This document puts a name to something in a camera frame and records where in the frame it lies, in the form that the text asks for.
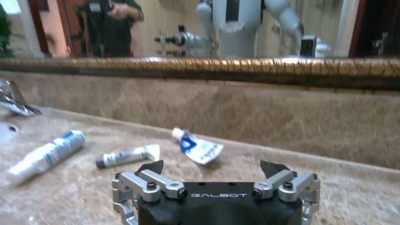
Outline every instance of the sink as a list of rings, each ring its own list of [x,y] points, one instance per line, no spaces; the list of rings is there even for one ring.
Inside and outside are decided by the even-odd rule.
[[[0,144],[4,144],[19,134],[19,129],[15,125],[0,122]]]

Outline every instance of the blue and white toothpaste tube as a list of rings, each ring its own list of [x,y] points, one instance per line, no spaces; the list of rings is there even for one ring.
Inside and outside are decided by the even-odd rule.
[[[200,165],[215,160],[224,148],[224,145],[196,138],[189,131],[179,127],[173,128],[172,136],[180,141],[181,151]]]
[[[8,185],[21,184],[33,175],[45,173],[60,161],[71,156],[84,145],[84,135],[72,130],[61,138],[56,138],[33,150],[7,173]]]

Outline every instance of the metal bracket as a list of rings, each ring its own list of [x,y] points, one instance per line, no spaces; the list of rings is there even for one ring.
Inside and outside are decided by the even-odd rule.
[[[255,191],[259,192],[259,199],[268,199],[273,196],[273,191],[279,186],[295,178],[295,173],[291,170],[283,170],[267,180],[255,183]]]
[[[148,203],[156,202],[161,198],[161,191],[171,199],[181,199],[188,193],[181,182],[169,180],[152,170],[116,175],[112,180],[112,207],[119,212],[124,225],[139,225],[135,217],[137,200],[143,198]]]
[[[181,199],[185,193],[185,187],[180,181],[169,180],[167,177],[155,173],[152,170],[143,170],[139,176],[148,181],[156,182],[165,196],[172,199]]]
[[[304,173],[292,182],[280,185],[279,197],[285,202],[295,202],[297,197],[304,201],[301,225],[309,225],[312,215],[320,209],[320,179],[317,175]]]

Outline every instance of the marble backsplash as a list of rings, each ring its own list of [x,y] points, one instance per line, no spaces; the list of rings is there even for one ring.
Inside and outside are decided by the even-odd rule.
[[[400,97],[1,72],[27,102],[400,169]]]

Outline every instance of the mirror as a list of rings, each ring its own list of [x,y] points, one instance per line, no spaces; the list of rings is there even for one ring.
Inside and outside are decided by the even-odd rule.
[[[400,55],[396,0],[0,0],[0,4],[0,57]]]

